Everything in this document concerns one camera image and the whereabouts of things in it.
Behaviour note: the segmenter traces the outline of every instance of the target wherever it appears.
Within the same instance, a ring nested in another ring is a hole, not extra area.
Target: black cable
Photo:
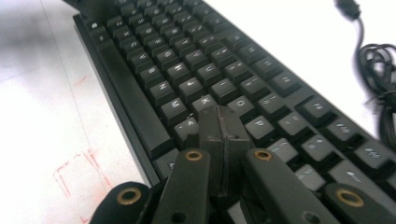
[[[381,141],[396,150],[396,131],[393,114],[396,113],[396,65],[391,52],[396,47],[390,44],[369,44],[362,47],[364,25],[360,18],[359,5],[353,0],[336,0],[336,6],[351,21],[359,25],[359,40],[355,49],[355,60],[366,88],[371,91],[382,105],[378,122]]]

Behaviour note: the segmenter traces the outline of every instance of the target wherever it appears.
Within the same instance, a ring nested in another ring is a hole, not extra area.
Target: black keyboard
[[[348,184],[396,216],[395,153],[211,6],[118,2],[108,21],[74,19],[150,185],[198,133],[198,112],[225,105],[308,188]]]

